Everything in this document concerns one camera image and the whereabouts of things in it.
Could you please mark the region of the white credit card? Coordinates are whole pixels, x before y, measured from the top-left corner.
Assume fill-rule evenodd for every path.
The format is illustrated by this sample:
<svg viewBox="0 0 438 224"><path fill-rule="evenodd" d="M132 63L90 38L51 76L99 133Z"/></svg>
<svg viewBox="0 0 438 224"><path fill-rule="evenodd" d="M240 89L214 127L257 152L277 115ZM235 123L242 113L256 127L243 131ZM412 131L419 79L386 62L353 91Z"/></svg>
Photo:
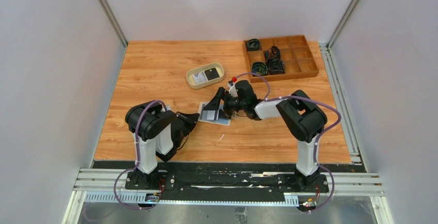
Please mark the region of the white credit card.
<svg viewBox="0 0 438 224"><path fill-rule="evenodd" d="M203 110L201 112L200 119L207 121L217 120L217 110Z"/></svg>

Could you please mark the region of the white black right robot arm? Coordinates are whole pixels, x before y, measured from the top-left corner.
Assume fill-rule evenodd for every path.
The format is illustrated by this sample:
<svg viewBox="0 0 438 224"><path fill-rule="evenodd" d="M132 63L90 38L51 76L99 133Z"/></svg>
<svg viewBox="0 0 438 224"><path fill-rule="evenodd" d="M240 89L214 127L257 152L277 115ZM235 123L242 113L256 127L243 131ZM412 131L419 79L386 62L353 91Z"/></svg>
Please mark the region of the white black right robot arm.
<svg viewBox="0 0 438 224"><path fill-rule="evenodd" d="M219 117L230 119L240 111L256 121L282 118L298 142L298 161L292 183L300 190L308 190L316 183L320 175L316 140L324 130L327 116L305 92L297 90L286 97L262 100L256 96L252 85L243 80L233 84L229 90L220 87L202 111L207 114L208 120Z"/></svg>

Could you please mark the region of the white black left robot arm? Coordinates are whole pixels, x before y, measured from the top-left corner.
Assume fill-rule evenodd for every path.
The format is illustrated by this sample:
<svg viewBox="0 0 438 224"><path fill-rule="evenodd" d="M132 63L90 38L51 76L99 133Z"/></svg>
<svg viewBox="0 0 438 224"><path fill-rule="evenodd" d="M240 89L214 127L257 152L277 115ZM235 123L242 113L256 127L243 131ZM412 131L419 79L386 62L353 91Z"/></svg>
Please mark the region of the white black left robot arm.
<svg viewBox="0 0 438 224"><path fill-rule="evenodd" d="M199 117L199 113L175 113L161 100L131 107L125 116L136 152L131 182L146 189L158 187L161 180L157 159L167 162L173 158Z"/></svg>

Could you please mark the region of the white leather card holder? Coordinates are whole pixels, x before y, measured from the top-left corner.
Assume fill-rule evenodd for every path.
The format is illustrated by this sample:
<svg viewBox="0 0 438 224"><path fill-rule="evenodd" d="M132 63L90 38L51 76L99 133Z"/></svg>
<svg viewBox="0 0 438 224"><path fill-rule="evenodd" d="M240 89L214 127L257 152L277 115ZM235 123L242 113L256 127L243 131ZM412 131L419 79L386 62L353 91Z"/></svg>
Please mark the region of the white leather card holder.
<svg viewBox="0 0 438 224"><path fill-rule="evenodd" d="M198 112L200 116L198 120L200 122L230 126L231 118L225 115L223 111L223 104L219 105L218 110L204 110L205 105L205 102L201 102L199 104Z"/></svg>

